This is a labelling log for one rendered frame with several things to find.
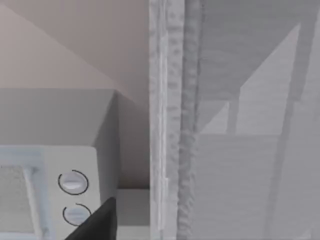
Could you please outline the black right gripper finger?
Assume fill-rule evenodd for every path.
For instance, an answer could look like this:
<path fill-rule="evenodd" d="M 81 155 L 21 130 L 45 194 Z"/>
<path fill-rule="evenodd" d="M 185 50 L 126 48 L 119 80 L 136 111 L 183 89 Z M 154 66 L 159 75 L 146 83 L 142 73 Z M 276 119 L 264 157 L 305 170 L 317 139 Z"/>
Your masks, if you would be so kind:
<path fill-rule="evenodd" d="M 117 240 L 117 201 L 107 199 L 64 240 Z"/>

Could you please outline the small microwave knob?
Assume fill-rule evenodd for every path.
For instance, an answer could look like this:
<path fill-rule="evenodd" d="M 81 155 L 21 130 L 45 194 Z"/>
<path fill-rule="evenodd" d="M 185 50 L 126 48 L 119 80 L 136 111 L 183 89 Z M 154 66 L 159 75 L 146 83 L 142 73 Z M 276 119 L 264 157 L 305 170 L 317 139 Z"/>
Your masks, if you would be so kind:
<path fill-rule="evenodd" d="M 80 226 L 91 215 L 91 210 L 81 203 L 75 203 L 74 205 L 66 206 L 62 210 L 63 219 L 74 227 Z"/>

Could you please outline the large microwave knob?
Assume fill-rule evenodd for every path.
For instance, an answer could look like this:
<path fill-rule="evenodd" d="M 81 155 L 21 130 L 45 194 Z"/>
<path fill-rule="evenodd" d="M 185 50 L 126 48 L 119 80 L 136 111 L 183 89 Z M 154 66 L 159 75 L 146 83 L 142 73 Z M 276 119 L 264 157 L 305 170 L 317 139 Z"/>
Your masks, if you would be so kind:
<path fill-rule="evenodd" d="M 85 174 L 78 170 L 62 173 L 57 179 L 59 188 L 72 196 L 78 196 L 87 191 L 89 188 L 89 180 Z"/>

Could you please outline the microwave door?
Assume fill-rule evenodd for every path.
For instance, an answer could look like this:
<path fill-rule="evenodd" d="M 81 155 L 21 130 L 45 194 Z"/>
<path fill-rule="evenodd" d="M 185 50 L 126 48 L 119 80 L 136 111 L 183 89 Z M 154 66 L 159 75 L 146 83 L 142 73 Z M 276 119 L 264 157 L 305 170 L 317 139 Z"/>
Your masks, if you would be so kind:
<path fill-rule="evenodd" d="M 41 150 L 0 146 L 0 240 L 52 240 Z"/>

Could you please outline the pale microwave oven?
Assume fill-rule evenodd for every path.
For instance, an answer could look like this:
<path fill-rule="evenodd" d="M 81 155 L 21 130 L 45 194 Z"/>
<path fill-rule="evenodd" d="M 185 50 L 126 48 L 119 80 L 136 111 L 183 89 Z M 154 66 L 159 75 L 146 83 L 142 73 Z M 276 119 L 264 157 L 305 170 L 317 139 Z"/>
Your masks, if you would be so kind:
<path fill-rule="evenodd" d="M 118 113 L 111 89 L 0 89 L 0 146 L 33 147 L 43 153 L 47 210 L 52 240 L 77 227 L 63 218 L 76 203 L 93 214 L 117 188 Z M 69 195 L 60 174 L 82 172 L 87 191 Z"/>

